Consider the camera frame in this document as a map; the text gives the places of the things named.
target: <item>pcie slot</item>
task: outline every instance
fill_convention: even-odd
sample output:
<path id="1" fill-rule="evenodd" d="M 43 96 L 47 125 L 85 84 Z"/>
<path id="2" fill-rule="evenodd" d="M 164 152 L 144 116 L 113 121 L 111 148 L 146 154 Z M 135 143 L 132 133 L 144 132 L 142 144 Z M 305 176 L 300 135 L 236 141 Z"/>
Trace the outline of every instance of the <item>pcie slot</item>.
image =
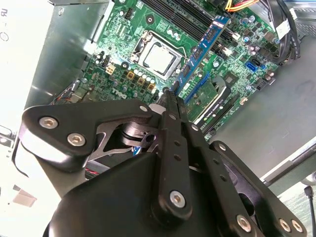
<path id="1" fill-rule="evenodd" d="M 230 99 L 217 114 L 216 117 L 211 120 L 211 122 L 205 126 L 205 128 L 202 129 L 202 133 L 205 136 L 208 134 L 214 126 L 233 108 L 235 105 L 235 102 L 239 98 L 239 95 L 234 96 L 232 99 Z"/>

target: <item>green circuit board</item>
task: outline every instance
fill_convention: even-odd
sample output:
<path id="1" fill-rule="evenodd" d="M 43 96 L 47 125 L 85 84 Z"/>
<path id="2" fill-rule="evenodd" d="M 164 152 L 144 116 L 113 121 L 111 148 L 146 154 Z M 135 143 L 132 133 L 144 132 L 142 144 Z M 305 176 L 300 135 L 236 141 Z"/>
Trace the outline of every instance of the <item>green circuit board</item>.
<path id="1" fill-rule="evenodd" d="M 177 8 L 177 5 L 173 4 L 172 1 L 163 1 L 168 7 Z M 223 15 L 220 7 L 215 7 L 204 0 L 196 1 L 196 3 L 213 16 Z M 195 19 L 186 11 L 179 12 L 188 20 L 204 28 L 205 31 L 207 30 L 207 27 L 194 21 Z M 255 20 L 251 23 L 241 24 L 244 18 L 249 19 L 250 16 L 254 16 Z M 248 8 L 230 15 L 230 19 L 232 22 L 228 26 L 229 30 L 238 33 L 240 37 L 234 39 L 234 44 L 227 43 L 222 38 L 217 40 L 220 45 L 224 45 L 230 51 L 230 55 L 223 58 L 212 50 L 209 51 L 195 75 L 180 94 L 180 97 L 185 98 L 201 78 L 209 75 L 205 84 L 187 104 L 189 120 L 194 122 L 218 96 L 212 79 L 216 76 L 229 79 L 232 92 L 226 102 L 233 97 L 238 97 L 238 99 L 234 106 L 216 122 L 216 130 L 226 123 L 233 113 L 257 91 L 254 86 L 256 82 L 268 70 L 275 71 L 277 69 L 277 65 L 260 57 L 262 66 L 258 67 L 255 72 L 245 66 L 245 63 L 254 56 L 249 51 L 249 43 L 244 40 L 245 37 L 248 37 L 252 44 L 277 51 L 277 44 L 271 42 L 271 35 L 275 35 L 272 28 Z M 148 32 L 152 32 L 157 39 L 181 55 L 179 65 L 167 79 L 140 66 L 131 58 L 140 39 Z M 267 33 L 270 34 L 270 39 L 267 39 Z M 164 87 L 173 85 L 178 75 L 176 71 L 180 71 L 197 44 L 197 39 L 170 23 L 142 1 L 126 0 L 124 3 L 116 1 L 97 42 L 95 53 L 86 67 L 84 81 L 80 84 L 77 96 L 82 98 L 88 94 L 91 101 L 138 98 L 148 104 L 154 103 L 162 95 Z M 102 54 L 101 60 L 96 58 L 100 54 Z M 201 128 L 207 126 L 214 119 L 216 117 L 210 117 Z"/>

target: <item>white label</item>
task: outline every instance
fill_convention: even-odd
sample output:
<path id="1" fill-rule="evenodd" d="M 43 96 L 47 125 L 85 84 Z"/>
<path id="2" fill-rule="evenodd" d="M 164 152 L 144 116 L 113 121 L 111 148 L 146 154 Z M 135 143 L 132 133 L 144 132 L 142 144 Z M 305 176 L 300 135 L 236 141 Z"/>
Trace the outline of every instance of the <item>white label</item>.
<path id="1" fill-rule="evenodd" d="M 289 31 L 290 31 L 290 25 L 288 24 L 288 20 L 283 21 L 277 28 L 277 36 L 278 39 L 282 39 Z"/>
<path id="2" fill-rule="evenodd" d="M 218 26 L 219 28 L 223 28 L 224 27 L 224 25 L 222 23 L 219 23 L 217 21 L 213 21 L 213 24 Z"/>
<path id="3" fill-rule="evenodd" d="M 190 87 L 190 85 L 191 85 L 190 83 L 187 83 L 187 84 L 184 86 L 183 89 L 184 89 L 184 90 L 187 90 L 187 89 Z"/>
<path id="4" fill-rule="evenodd" d="M 297 15 L 296 15 L 296 13 L 295 13 L 295 11 L 294 11 L 294 8 L 291 8 L 291 9 L 290 9 L 290 12 L 291 12 L 291 14 L 292 14 L 292 16 L 293 16 L 293 20 L 296 20 L 296 19 L 297 19 Z"/>
<path id="5" fill-rule="evenodd" d="M 138 1 L 137 4 L 136 4 L 136 7 L 139 8 L 139 9 L 142 9 L 143 5 L 144 5 L 143 2 Z"/>

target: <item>gray metal panel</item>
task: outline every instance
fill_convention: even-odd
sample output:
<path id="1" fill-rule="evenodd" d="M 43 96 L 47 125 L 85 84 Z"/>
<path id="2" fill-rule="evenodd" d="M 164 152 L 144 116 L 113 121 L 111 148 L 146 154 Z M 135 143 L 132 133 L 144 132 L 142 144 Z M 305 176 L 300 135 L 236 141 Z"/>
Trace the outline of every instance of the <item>gray metal panel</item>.
<path id="1" fill-rule="evenodd" d="M 84 4 L 84 3 L 108 3 L 110 0 L 48 0 L 54 5 Z"/>
<path id="2" fill-rule="evenodd" d="M 54 8 L 26 107 L 48 104 L 80 75 L 87 46 L 107 5 Z"/>
<path id="3" fill-rule="evenodd" d="M 316 40 L 302 57 L 279 69 L 272 86 L 255 93 L 214 140 L 221 140 L 262 177 L 316 136 Z"/>

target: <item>bolt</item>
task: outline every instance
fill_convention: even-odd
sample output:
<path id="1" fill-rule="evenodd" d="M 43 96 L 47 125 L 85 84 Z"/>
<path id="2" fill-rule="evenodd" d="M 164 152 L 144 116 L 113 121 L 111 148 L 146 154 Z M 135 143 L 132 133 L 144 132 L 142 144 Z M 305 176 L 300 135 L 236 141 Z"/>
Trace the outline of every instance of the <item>bolt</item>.
<path id="1" fill-rule="evenodd" d="M 177 120 L 177 118 L 175 117 L 175 115 L 169 115 L 170 118 L 172 118 L 173 120 Z"/>
<path id="2" fill-rule="evenodd" d="M 218 146 L 219 146 L 219 148 L 222 149 L 223 151 L 226 150 L 226 147 L 225 147 L 223 144 L 219 144 Z"/>
<path id="3" fill-rule="evenodd" d="M 61 16 L 63 13 L 64 13 L 64 9 L 63 8 L 59 9 L 58 15 Z"/>
<path id="4" fill-rule="evenodd" d="M 39 120 L 39 124 L 47 129 L 54 129 L 58 126 L 58 121 L 51 117 L 43 117 Z"/>
<path id="5" fill-rule="evenodd" d="M 147 112 L 147 111 L 148 111 L 145 106 L 142 106 L 142 105 L 141 105 L 139 108 L 140 108 L 142 111 L 144 111 L 144 112 Z"/>
<path id="6" fill-rule="evenodd" d="M 251 225 L 249 221 L 242 215 L 237 216 L 237 223 L 238 225 L 246 232 L 251 232 Z"/>
<path id="7" fill-rule="evenodd" d="M 291 228 L 290 226 L 286 223 L 286 221 L 284 221 L 283 219 L 279 219 L 280 221 L 280 225 L 282 226 L 282 228 L 287 231 L 287 232 L 291 232 Z"/>
<path id="8" fill-rule="evenodd" d="M 178 208 L 183 208 L 186 204 L 184 196 L 180 192 L 175 190 L 170 193 L 170 200 Z"/>
<path id="9" fill-rule="evenodd" d="M 300 224 L 297 223 L 297 221 L 292 220 L 292 224 L 298 232 L 303 233 L 303 228 L 300 226 Z"/>
<path id="10" fill-rule="evenodd" d="M 84 136 L 78 133 L 68 135 L 67 140 L 74 147 L 82 147 L 85 144 Z"/>

